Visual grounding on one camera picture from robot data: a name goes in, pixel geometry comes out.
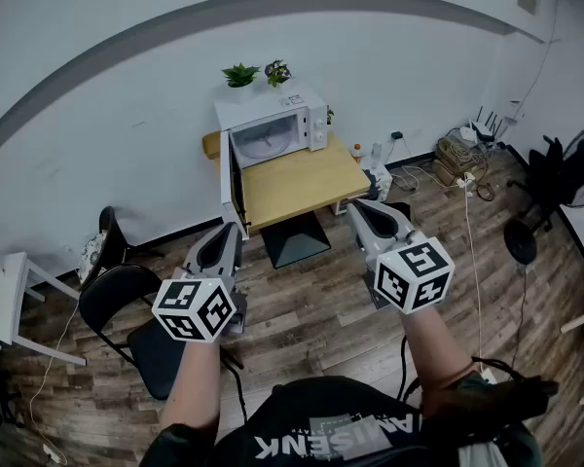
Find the white side table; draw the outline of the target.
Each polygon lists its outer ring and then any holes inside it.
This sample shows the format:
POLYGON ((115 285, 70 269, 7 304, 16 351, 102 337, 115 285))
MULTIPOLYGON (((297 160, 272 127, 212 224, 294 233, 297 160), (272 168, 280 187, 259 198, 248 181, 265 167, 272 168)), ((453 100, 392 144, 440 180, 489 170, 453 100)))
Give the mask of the white side table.
POLYGON ((76 303, 79 302, 80 293, 78 291, 36 265, 25 252, 6 255, 0 259, 0 342, 6 345, 17 344, 54 359, 86 366, 87 360, 85 358, 52 349, 19 334, 24 295, 28 294, 41 303, 45 301, 43 295, 28 287, 30 273, 41 278, 76 303))

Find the white microwave door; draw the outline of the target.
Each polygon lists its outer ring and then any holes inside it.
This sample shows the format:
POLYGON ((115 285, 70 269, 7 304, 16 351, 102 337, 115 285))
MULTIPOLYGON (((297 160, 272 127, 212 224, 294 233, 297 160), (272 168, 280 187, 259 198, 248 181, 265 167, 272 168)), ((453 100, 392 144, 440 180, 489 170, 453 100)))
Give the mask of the white microwave door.
POLYGON ((244 202, 242 172, 230 133, 220 133, 220 196, 222 218, 225 223, 235 223, 243 240, 249 238, 249 226, 244 202))

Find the white cloth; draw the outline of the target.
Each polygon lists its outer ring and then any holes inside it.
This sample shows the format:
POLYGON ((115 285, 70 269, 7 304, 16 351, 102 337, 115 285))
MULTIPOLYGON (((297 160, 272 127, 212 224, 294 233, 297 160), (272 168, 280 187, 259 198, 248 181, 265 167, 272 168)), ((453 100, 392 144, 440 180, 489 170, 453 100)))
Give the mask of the white cloth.
POLYGON ((494 442, 477 443, 458 449, 458 467, 508 467, 494 442))

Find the black folding chair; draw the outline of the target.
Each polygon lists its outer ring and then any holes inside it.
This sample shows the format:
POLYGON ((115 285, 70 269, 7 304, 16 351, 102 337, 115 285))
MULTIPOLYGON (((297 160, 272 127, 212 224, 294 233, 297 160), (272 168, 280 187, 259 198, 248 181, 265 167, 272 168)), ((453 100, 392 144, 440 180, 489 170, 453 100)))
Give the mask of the black folding chair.
POLYGON ((152 271, 142 266, 118 265, 82 291, 79 305, 80 314, 89 328, 136 368, 151 396, 159 401, 169 396, 188 341, 174 340, 154 314, 121 343, 106 337, 104 329, 121 309, 136 301, 144 302, 152 311, 162 283, 152 271))

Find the wooden table with black base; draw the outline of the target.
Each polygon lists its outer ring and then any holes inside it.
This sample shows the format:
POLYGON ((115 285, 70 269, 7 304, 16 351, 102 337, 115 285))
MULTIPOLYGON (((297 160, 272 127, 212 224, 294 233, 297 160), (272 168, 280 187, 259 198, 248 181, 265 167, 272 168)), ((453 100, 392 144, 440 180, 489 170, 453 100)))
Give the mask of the wooden table with black base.
MULTIPOLYGON (((202 138, 203 152, 218 163, 219 174, 221 132, 202 138)), ((241 172, 249 237, 262 235, 275 269, 329 250, 315 211, 370 187, 360 164, 333 133, 324 149, 298 151, 241 172)))

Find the white microwave oven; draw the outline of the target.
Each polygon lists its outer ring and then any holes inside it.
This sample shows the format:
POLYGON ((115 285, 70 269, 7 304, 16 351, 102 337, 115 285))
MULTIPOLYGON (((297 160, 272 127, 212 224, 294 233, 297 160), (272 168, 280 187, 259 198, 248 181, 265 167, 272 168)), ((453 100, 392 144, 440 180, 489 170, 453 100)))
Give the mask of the white microwave oven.
POLYGON ((327 147, 327 105, 303 83, 277 90, 265 87, 247 100, 220 99, 214 102, 220 128, 232 138, 242 169, 302 150, 318 151, 327 147), (269 160, 251 160, 237 148, 243 137, 266 132, 288 132, 292 139, 285 152, 269 160))

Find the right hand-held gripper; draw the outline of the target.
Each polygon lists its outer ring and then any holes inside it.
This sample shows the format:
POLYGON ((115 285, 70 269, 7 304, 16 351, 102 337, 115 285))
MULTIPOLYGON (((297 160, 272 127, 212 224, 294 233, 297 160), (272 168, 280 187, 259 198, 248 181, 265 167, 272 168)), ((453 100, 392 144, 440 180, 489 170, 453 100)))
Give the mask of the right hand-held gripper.
POLYGON ((375 308, 410 314, 444 300, 455 263, 436 237, 383 202, 352 201, 347 216, 366 253, 364 281, 375 308))

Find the person's left forearm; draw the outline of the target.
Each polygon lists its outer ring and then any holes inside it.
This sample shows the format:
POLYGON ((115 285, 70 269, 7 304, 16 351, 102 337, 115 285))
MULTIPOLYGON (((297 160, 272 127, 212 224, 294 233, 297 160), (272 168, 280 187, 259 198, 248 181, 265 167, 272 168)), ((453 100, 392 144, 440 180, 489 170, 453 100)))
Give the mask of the person's left forearm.
POLYGON ((214 438, 221 408, 220 340, 187 342, 160 427, 184 424, 214 438))

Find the green leafy potted plant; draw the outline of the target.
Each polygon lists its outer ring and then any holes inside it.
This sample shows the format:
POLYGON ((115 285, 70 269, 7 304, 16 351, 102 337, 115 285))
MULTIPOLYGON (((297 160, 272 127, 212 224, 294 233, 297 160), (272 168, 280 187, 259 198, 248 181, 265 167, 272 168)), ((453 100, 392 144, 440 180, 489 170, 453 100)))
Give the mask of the green leafy potted plant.
POLYGON ((242 63, 222 70, 227 85, 233 89, 250 85, 259 71, 259 66, 244 66, 242 63))

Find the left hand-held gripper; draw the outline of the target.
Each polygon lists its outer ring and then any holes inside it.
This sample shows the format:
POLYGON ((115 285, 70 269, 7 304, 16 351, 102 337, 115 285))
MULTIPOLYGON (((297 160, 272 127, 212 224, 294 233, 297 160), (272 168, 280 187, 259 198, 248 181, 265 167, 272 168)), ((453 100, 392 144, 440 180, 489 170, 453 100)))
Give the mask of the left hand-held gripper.
POLYGON ((244 332, 247 298, 236 288, 241 246, 237 224, 221 225, 190 248, 183 269, 163 281, 152 313, 174 340, 212 343, 244 332))

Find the black round stand base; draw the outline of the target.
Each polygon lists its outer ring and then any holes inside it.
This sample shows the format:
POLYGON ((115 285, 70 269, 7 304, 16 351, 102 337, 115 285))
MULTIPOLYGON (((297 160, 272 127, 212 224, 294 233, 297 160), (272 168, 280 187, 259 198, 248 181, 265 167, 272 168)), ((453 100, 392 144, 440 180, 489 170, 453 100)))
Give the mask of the black round stand base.
POLYGON ((536 242, 527 225, 519 220, 510 220, 503 236, 508 252, 519 264, 527 266, 535 260, 536 242))

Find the white router with black antennas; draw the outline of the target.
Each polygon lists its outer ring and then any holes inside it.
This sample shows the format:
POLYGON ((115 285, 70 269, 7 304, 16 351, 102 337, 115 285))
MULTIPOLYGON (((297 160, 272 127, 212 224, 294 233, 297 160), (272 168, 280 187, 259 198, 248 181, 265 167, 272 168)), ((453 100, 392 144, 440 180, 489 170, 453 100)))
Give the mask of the white router with black antennas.
POLYGON ((475 116, 468 122, 468 127, 474 131, 479 142, 494 143, 506 129, 507 122, 505 116, 480 106, 475 116))

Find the person's black printed shirt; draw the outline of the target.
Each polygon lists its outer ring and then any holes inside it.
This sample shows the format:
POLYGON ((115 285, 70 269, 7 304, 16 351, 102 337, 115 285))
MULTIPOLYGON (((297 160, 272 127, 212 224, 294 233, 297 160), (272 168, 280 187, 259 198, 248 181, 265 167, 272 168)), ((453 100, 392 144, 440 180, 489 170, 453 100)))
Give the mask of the person's black printed shirt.
MULTIPOLYGON (((347 377, 278 385, 235 431, 211 445, 184 424, 164 429, 140 467, 458 467, 458 449, 431 449, 420 411, 347 377)), ((508 467, 542 467, 522 424, 495 439, 508 467)))

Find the person's right forearm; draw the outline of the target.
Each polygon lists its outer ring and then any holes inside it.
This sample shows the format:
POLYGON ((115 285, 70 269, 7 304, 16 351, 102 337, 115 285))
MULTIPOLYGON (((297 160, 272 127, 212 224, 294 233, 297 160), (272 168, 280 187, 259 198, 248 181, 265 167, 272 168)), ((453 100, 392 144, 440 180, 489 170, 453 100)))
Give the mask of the person's right forearm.
POLYGON ((426 416, 436 411, 439 395, 473 371, 473 361, 457 343, 434 307, 400 314, 409 342, 426 416))

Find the round glass turntable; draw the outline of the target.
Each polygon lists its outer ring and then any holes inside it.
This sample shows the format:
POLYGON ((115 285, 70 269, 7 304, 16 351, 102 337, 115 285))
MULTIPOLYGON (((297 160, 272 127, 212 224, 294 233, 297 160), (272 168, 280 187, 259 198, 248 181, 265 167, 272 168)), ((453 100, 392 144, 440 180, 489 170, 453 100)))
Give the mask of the round glass turntable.
POLYGON ((251 160, 269 160, 282 155, 290 145, 292 136, 288 132, 266 132, 243 137, 237 143, 239 152, 251 160))

